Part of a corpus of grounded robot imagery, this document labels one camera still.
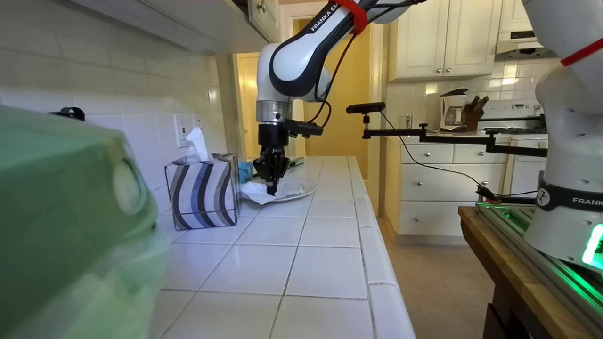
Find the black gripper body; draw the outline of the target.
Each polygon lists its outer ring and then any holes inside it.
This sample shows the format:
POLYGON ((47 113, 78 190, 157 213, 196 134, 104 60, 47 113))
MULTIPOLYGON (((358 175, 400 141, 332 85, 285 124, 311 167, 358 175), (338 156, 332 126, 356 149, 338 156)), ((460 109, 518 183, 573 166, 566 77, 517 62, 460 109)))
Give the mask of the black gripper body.
POLYGON ((281 179, 290 166, 285 154, 289 132, 283 124, 258 126, 260 156, 253 162, 262 179, 281 179))

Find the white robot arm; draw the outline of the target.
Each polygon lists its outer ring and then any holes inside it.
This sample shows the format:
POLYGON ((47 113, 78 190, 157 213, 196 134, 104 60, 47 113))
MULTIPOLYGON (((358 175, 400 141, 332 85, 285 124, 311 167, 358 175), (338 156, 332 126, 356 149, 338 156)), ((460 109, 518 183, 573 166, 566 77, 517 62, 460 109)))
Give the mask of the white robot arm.
POLYGON ((315 122, 292 119, 296 98, 324 103, 334 75, 324 68, 328 53, 347 36, 360 36, 370 22, 390 22, 424 0, 328 0, 296 36, 262 49, 257 70, 257 122, 260 156, 253 162, 266 192, 277 192, 290 160, 289 137, 321 135, 315 122))

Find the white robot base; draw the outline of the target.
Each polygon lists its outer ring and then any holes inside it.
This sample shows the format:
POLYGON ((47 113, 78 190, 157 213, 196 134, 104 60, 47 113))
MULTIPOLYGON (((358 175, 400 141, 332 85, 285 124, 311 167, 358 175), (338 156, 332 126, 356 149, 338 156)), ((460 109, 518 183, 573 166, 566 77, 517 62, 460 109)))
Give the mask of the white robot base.
POLYGON ((539 43, 560 58, 535 96, 549 152, 524 239, 603 271, 603 0, 522 0, 539 43))

